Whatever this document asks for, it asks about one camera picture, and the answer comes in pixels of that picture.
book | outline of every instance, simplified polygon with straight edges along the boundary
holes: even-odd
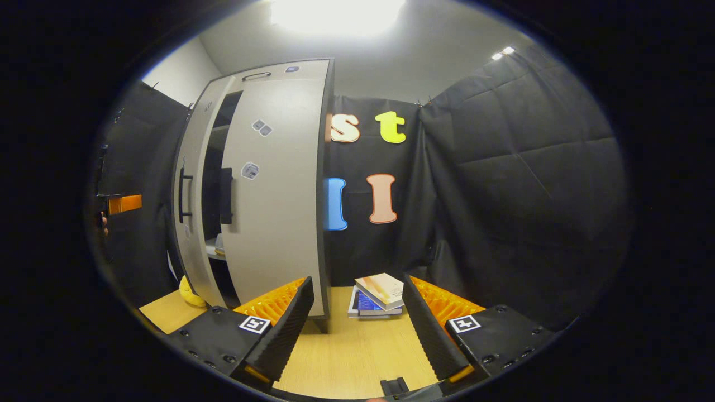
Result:
[[[366,315],[397,315],[397,314],[402,314],[402,307],[396,307],[393,308],[392,310],[383,310],[379,305],[375,304],[372,300],[370,300],[360,289],[358,289],[357,286],[355,286],[355,289],[357,290],[357,311],[358,315],[360,317],[366,316]]]
[[[382,320],[382,319],[389,318],[391,316],[391,314],[361,315],[360,310],[358,310],[360,294],[361,294],[360,289],[358,289],[357,286],[353,286],[352,287],[352,296],[350,297],[350,304],[347,307],[347,316],[349,318],[358,318],[361,320]]]
[[[405,305],[402,300],[403,283],[386,273],[355,279],[355,285],[383,310]]]

open cabinet door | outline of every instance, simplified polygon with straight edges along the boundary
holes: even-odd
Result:
[[[231,218],[221,233],[228,270],[245,302],[311,276],[311,318],[326,318],[323,147],[329,138],[332,60],[276,64],[233,75],[241,92],[222,168]]]
[[[172,217],[181,263],[193,291],[210,305],[226,307],[206,253],[202,176],[213,123],[234,77],[211,81],[194,106],[174,170]]]

ceiling light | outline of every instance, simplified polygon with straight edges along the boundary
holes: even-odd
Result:
[[[273,0],[271,22],[306,34],[378,34],[392,26],[405,0]]]

cabinet handle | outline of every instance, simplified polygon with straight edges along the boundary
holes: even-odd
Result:
[[[231,182],[233,181],[233,169],[224,167],[221,169],[219,177],[219,217],[221,223],[230,225],[233,214],[231,213]]]
[[[256,73],[256,74],[247,75],[246,77],[241,78],[241,81],[245,81],[245,80],[248,79],[249,77],[255,77],[255,76],[257,76],[257,75],[265,75],[266,77],[270,77],[270,73],[269,73],[269,72],[258,72],[258,73]]]
[[[193,176],[186,176],[184,175],[184,168],[182,167],[181,170],[179,171],[179,175],[181,178],[179,179],[179,223],[184,223],[184,217],[185,216],[191,216],[191,212],[184,212],[184,180],[193,180]]]

wooden table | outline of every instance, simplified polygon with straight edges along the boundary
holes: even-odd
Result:
[[[274,388],[321,398],[383,396],[380,380],[403,377],[409,389],[437,382],[408,312],[388,320],[348,318],[350,287],[330,291],[328,333],[314,323],[303,327],[288,364]],[[141,312],[166,333],[203,313],[170,293]]]

